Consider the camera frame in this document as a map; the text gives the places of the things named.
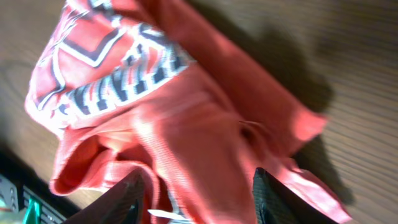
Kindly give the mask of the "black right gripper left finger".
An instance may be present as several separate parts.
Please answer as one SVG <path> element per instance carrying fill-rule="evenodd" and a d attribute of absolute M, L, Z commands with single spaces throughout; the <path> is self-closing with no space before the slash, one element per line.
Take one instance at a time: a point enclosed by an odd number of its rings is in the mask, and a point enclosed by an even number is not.
<path fill-rule="evenodd" d="M 143 202 L 144 180 L 133 171 L 63 224 L 140 224 Z"/>

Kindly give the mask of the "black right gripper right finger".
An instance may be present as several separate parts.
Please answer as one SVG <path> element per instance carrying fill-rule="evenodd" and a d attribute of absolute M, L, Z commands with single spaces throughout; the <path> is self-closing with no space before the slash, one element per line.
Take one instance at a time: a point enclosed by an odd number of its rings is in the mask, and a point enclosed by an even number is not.
<path fill-rule="evenodd" d="M 336 224 L 263 168 L 254 173 L 252 194 L 258 224 Z"/>

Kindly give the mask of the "red t-shirt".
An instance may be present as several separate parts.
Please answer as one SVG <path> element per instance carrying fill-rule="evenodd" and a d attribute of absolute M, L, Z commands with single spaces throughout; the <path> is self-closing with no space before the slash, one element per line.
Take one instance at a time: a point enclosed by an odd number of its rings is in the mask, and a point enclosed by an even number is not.
<path fill-rule="evenodd" d="M 55 195 L 137 174 L 142 223 L 256 223 L 262 168 L 334 222 L 351 219 L 293 160 L 324 117 L 184 1 L 67 1 L 25 109 L 58 137 Z"/>

